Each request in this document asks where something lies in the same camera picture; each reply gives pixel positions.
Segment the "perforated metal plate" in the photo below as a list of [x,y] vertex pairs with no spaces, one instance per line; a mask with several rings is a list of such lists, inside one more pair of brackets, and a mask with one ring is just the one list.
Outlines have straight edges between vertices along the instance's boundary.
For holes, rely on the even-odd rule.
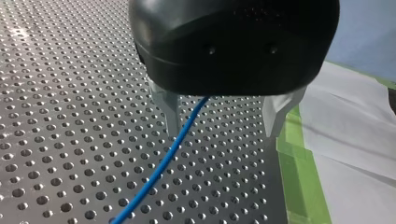
[[[1,2],[0,223],[107,223],[171,146],[127,14],[126,1]],[[182,122],[196,103],[182,97]],[[212,98],[128,222],[286,222],[261,106]]]

